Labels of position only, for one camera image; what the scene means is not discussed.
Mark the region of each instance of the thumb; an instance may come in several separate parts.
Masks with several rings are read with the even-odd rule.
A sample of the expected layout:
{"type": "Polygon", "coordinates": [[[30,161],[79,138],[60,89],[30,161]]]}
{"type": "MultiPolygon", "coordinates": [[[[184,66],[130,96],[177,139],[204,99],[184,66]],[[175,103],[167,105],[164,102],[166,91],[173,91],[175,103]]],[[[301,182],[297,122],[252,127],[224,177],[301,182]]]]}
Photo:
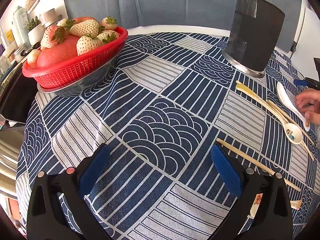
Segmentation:
{"type": "Polygon", "coordinates": [[[320,124],[320,114],[315,112],[305,112],[304,117],[314,124],[320,124]]]}

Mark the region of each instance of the gray curtain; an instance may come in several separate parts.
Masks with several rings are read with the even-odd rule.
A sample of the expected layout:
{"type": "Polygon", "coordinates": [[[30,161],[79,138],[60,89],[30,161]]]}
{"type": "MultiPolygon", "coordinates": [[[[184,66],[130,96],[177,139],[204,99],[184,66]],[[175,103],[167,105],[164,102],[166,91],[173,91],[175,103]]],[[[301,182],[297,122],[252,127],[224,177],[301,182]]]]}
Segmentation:
{"type": "MultiPolygon", "coordinates": [[[[289,51],[297,29],[301,0],[268,0],[284,13],[277,46],[289,51]]],[[[124,28],[148,25],[194,25],[230,30],[236,0],[65,0],[69,17],[107,15],[124,28]]]]}

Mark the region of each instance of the human hand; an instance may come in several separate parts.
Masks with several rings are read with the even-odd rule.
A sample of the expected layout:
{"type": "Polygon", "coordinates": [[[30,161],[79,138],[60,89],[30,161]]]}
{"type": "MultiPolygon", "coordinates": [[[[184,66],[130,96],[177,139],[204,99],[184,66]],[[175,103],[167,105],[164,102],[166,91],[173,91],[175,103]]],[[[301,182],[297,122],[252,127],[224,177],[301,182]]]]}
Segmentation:
{"type": "Polygon", "coordinates": [[[306,89],[296,96],[296,105],[307,120],[314,124],[320,124],[320,91],[306,89]]]}

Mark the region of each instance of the white plant pot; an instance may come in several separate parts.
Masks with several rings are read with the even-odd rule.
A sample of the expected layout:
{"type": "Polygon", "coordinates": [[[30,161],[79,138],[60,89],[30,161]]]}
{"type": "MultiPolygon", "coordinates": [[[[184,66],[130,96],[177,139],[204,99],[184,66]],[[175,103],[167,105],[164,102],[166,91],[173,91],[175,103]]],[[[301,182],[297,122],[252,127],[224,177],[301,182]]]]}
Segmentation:
{"type": "Polygon", "coordinates": [[[35,45],[38,41],[42,40],[44,30],[44,27],[41,24],[39,24],[38,26],[36,26],[28,32],[29,41],[32,46],[35,45]]]}

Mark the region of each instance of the potted plant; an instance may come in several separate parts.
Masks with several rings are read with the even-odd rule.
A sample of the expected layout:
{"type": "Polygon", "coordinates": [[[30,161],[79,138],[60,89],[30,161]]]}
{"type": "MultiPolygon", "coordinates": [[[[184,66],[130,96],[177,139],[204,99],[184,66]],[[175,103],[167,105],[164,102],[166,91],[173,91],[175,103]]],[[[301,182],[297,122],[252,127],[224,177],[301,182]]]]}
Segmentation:
{"type": "Polygon", "coordinates": [[[38,41],[41,41],[44,34],[44,28],[37,16],[28,24],[28,30],[29,41],[32,46],[38,41]]]}

